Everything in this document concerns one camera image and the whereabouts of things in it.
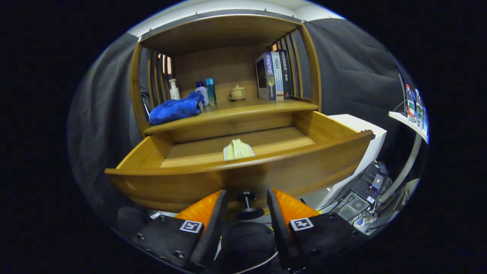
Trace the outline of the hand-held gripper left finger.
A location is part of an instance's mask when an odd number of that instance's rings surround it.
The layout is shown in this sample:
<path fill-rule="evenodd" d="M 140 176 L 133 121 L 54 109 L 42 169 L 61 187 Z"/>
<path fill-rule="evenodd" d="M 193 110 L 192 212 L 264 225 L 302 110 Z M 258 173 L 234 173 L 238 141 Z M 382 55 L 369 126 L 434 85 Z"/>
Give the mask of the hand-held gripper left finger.
<path fill-rule="evenodd" d="M 203 272 L 213 265 L 227 207 L 227 191 L 216 191 L 174 217 L 159 215 L 131 241 L 169 265 Z"/>

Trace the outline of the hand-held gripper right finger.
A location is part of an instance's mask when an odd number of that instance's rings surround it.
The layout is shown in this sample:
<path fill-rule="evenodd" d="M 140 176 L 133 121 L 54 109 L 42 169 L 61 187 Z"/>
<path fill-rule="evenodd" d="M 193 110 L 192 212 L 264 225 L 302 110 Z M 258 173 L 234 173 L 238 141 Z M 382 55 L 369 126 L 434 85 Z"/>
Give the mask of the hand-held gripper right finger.
<path fill-rule="evenodd" d="M 336 213 L 320 214 L 275 188 L 267 191 L 275 244 L 282 267 L 317 271 L 369 238 Z"/>

